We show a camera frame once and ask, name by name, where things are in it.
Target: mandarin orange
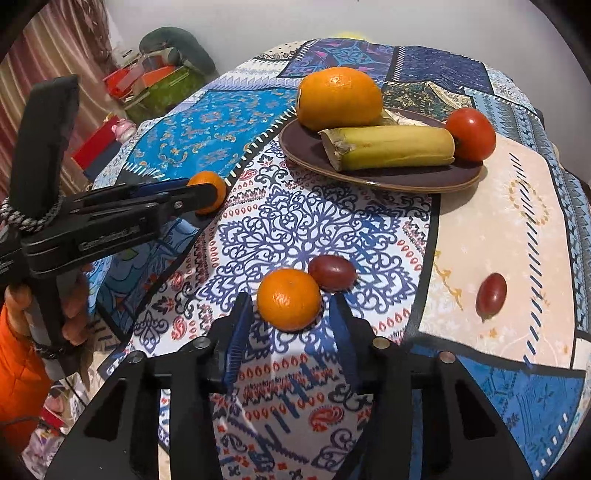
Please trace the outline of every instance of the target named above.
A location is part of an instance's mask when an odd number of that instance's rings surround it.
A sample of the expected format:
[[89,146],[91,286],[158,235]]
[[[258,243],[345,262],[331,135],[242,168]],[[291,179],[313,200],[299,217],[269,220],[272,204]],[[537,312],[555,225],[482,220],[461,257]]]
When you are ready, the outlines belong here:
[[284,332],[307,327],[320,313],[320,288],[302,270],[281,268],[262,279],[256,294],[261,317]]
[[376,124],[382,107],[382,92],[369,75],[332,67],[310,73],[301,81],[295,111],[302,125],[319,131]]
[[223,181],[220,175],[213,171],[200,171],[199,173],[191,177],[187,185],[198,185],[200,183],[211,183],[217,190],[217,197],[213,205],[196,210],[196,213],[199,213],[201,215],[204,215],[206,213],[212,213],[216,211],[218,208],[220,208],[223,201],[226,199],[226,192],[228,190],[226,188],[226,182]]

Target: plate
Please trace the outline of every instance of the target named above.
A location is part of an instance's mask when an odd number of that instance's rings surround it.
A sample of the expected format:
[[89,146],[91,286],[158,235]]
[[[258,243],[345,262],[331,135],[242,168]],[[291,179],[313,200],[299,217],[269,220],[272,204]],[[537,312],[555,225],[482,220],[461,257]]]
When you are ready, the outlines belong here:
[[[389,109],[412,120],[432,127],[444,128],[438,120],[420,113]],[[322,146],[320,136],[293,120],[279,134],[279,143],[286,156],[298,165],[336,180],[348,181],[371,188],[398,192],[446,193],[467,189],[480,178],[482,163],[457,158],[451,165],[440,167],[390,167],[336,171]]]

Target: patterned tablecloth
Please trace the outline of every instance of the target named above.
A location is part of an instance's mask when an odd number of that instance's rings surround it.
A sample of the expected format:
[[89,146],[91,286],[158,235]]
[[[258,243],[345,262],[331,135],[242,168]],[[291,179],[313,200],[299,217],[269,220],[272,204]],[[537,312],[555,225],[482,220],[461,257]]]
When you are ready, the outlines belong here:
[[[286,160],[277,135],[294,117],[296,88],[330,66],[366,72],[386,106],[439,120],[462,106],[482,111],[499,134],[485,178],[455,194],[399,194],[337,183]],[[340,254],[359,273],[348,294],[355,314],[394,341],[422,338],[434,351],[454,351],[532,477],[548,472],[591,396],[591,216],[580,183],[560,167],[535,109],[509,78],[424,47],[338,38],[282,45],[142,124],[95,187],[200,170],[232,186],[202,235],[173,222],[160,240],[95,265],[92,299],[123,341],[104,376],[131,350],[162,355],[204,334],[239,292],[255,296],[270,270]],[[508,297],[483,323],[475,295],[493,271],[507,279]],[[329,479],[359,437],[371,399],[345,383],[326,315],[297,335],[256,319],[234,395],[212,398],[226,479]],[[164,448],[169,394],[161,398]],[[420,415],[420,395],[414,403]],[[420,427],[413,435],[418,479]]]

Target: screw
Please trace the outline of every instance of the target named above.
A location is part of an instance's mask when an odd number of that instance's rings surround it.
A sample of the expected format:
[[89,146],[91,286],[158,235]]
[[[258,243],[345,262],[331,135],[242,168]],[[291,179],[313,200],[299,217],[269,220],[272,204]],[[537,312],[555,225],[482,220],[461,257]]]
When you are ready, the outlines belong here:
[[444,351],[439,353],[439,360],[444,364],[452,364],[456,361],[456,356],[451,352]]
[[207,348],[212,344],[212,341],[207,337],[197,337],[193,340],[193,346],[197,349]]
[[386,337],[376,337],[372,340],[372,344],[374,347],[384,350],[390,346],[390,340]]
[[146,354],[143,353],[143,352],[138,352],[138,351],[131,352],[127,356],[127,361],[130,364],[138,364],[138,363],[140,363],[144,359],[145,356],[146,356]]

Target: orange jacket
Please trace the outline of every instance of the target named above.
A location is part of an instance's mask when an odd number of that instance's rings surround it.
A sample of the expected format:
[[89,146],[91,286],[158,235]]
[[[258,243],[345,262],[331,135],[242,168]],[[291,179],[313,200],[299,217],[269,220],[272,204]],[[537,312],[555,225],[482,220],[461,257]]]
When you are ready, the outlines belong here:
[[[31,342],[13,333],[8,311],[0,313],[0,423],[21,417],[38,417],[52,382]],[[0,426],[0,434],[20,453],[29,443],[36,421]]]

